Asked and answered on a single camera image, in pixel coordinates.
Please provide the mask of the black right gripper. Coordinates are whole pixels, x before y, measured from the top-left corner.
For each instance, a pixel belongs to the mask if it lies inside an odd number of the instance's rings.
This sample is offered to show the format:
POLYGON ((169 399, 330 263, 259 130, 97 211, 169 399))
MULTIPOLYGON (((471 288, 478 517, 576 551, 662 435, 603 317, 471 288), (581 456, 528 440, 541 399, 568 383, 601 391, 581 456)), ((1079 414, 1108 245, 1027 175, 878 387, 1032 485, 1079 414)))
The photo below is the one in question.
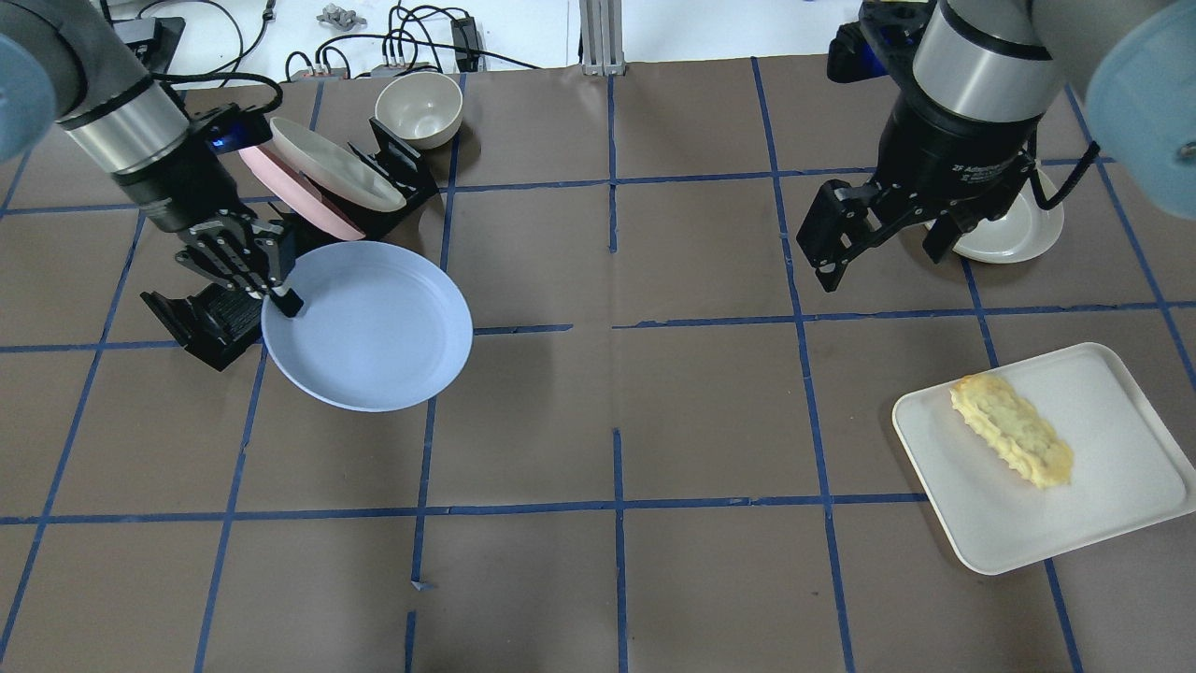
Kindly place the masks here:
POLYGON ((862 186, 829 179, 804 216, 795 241, 820 289, 838 289, 848 265, 896 234, 896 219, 921 204, 934 218, 923 239, 936 265, 982 219, 1003 218, 1029 179, 1023 153, 1037 118, 990 122, 963 118, 927 94, 901 93, 881 133, 875 173, 862 186))

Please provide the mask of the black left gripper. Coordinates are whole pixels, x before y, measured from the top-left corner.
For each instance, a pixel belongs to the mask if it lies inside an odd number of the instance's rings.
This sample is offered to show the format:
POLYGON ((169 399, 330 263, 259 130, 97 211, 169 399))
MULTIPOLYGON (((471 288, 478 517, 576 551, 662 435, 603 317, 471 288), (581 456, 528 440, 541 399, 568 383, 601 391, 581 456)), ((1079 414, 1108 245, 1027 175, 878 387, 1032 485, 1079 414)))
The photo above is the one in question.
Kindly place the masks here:
POLYGON ((288 286, 289 230, 244 204, 219 159, 161 159, 140 171, 140 207, 163 233, 184 244, 181 264, 225 289, 268 301, 285 318, 305 302, 288 286))

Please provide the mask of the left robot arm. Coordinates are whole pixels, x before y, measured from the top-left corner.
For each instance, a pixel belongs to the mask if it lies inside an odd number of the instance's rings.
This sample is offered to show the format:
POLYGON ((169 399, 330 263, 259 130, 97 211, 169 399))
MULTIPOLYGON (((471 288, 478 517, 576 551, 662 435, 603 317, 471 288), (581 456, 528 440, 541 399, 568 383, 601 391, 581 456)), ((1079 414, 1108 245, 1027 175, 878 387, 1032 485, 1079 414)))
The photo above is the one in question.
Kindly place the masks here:
POLYGON ((4 159, 33 147, 55 124, 93 159, 158 230, 185 243, 181 261, 228 290, 268 298, 298 314, 287 285, 294 243, 262 222, 221 164, 231 149, 271 137, 263 106, 234 104, 191 118, 86 1, 5 1, 4 159))

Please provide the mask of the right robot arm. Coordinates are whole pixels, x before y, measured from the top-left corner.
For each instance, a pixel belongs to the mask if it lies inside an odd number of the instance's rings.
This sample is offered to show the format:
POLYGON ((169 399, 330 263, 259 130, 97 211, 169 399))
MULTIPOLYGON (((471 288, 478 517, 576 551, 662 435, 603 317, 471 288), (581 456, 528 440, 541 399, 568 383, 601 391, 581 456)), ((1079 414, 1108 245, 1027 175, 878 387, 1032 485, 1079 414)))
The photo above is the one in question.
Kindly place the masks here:
POLYGON ((1157 208, 1192 219, 1191 1, 864 1, 826 77, 901 90, 862 186, 830 179, 795 235, 826 293, 852 261, 928 224, 939 263, 1035 179, 1035 129, 1060 90, 1088 111, 1090 149, 1157 208))

